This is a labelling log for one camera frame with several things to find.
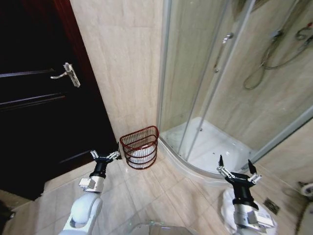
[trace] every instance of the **floor drain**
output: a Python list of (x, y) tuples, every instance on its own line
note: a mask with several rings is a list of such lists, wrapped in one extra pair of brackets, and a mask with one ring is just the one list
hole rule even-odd
[(279, 212), (279, 206), (276, 205), (272, 200), (270, 200), (269, 198), (265, 199), (265, 202), (263, 203), (271, 212), (273, 212), (274, 214), (277, 215), (277, 213)]

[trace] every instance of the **red wire basket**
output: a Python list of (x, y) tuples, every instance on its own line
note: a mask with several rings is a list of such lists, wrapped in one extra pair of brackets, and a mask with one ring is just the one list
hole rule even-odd
[(138, 170), (150, 167), (157, 159), (157, 139), (156, 126), (122, 136), (119, 141), (123, 146), (127, 164)]

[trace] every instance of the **door panel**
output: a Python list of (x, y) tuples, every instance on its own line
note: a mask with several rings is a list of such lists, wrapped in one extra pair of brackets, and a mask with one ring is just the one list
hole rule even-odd
[[(115, 137), (69, 0), (5, 1), (0, 30), (0, 188), (35, 199), (91, 149), (115, 151)], [(65, 62), (79, 88), (50, 79)]]

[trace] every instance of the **door handle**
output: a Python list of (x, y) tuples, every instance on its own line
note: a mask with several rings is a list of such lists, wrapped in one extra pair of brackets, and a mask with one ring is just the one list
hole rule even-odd
[(218, 73), (220, 71), (220, 69), (217, 68), (217, 65), (220, 62), (220, 58), (221, 58), (221, 56), (223, 54), (223, 51), (224, 51), (224, 49), (226, 47), (226, 44), (227, 44), (228, 40), (232, 39), (233, 37), (234, 37), (234, 34), (232, 32), (230, 32), (230, 33), (227, 33), (226, 36), (223, 38), (222, 45), (221, 45), (220, 50), (219, 50), (219, 54), (218, 54), (218, 56), (216, 58), (216, 62), (215, 62), (215, 65), (214, 65), (214, 73)]
[(70, 79), (72, 80), (72, 83), (75, 87), (80, 87), (80, 82), (76, 76), (76, 73), (74, 71), (74, 68), (71, 64), (69, 64), (68, 62), (66, 62), (64, 65), (64, 69), (65, 69), (65, 72), (62, 73), (61, 75), (59, 76), (51, 76), (50, 78), (51, 79), (59, 79), (61, 77), (64, 77), (66, 75), (68, 75), (70, 77)]

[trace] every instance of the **glass panel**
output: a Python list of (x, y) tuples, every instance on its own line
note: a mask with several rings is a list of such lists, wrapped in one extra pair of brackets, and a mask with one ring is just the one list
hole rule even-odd
[[(181, 156), (191, 164), (193, 164), (198, 156), (205, 155), (204, 151), (206, 149), (201, 148), (201, 146), (207, 146), (208, 139), (201, 137), (206, 133), (202, 132), (202, 129), (200, 128), (201, 123), (203, 122), (203, 117), (205, 116), (217, 82), (223, 74), (225, 63), (227, 62), (234, 42), (238, 37), (240, 27), (244, 23), (251, 2), (247, 1), (246, 3), (247, 4), (245, 5), (242, 1), (228, 1), (223, 14), (221, 15), (222, 18), (219, 24), (217, 23), (217, 37), (213, 42), (212, 54), (207, 61), (206, 71), (203, 76), (197, 99), (194, 103), (190, 122), (186, 128), (181, 148), (179, 149)], [(233, 34), (233, 37), (230, 37), (227, 40), (227, 35), (230, 33)], [(195, 144), (195, 150), (191, 151), (193, 144)]]
[(178, 152), (227, 1), (172, 0), (160, 135)]
[(297, 36), (311, 22), (312, 11), (313, 1), (256, 2), (214, 91), (189, 163), (216, 172), (222, 154), (227, 169), (239, 171), (313, 105), (312, 34)]

